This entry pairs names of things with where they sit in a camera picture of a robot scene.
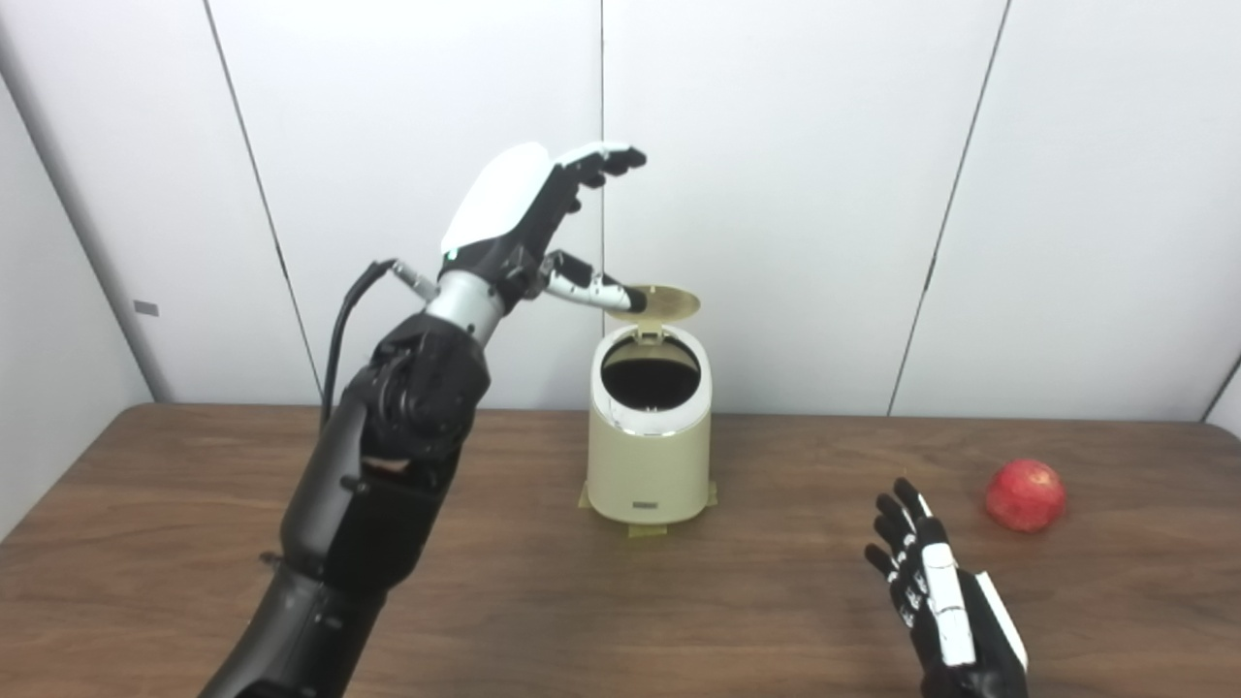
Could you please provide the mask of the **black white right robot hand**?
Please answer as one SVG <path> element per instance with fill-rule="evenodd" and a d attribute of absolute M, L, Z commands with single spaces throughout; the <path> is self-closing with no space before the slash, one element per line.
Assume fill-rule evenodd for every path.
<path fill-rule="evenodd" d="M 1028 647 L 988 573 L 957 560 L 943 522 L 898 477 L 877 496 L 865 558 L 889 587 L 922 671 L 922 697 L 1028 697 Z"/>

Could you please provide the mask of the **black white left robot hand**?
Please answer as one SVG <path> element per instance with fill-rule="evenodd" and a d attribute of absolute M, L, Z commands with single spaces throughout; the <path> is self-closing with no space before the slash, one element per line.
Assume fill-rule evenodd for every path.
<path fill-rule="evenodd" d="M 462 199 L 441 242 L 442 272 L 482 279 L 504 315 L 544 293 L 607 312 L 647 314 L 647 292 L 550 247 L 563 219 L 581 210 L 581 189 L 603 188 L 647 161 L 638 147 L 616 142 L 593 142 L 558 158 L 539 143 L 510 147 Z"/>

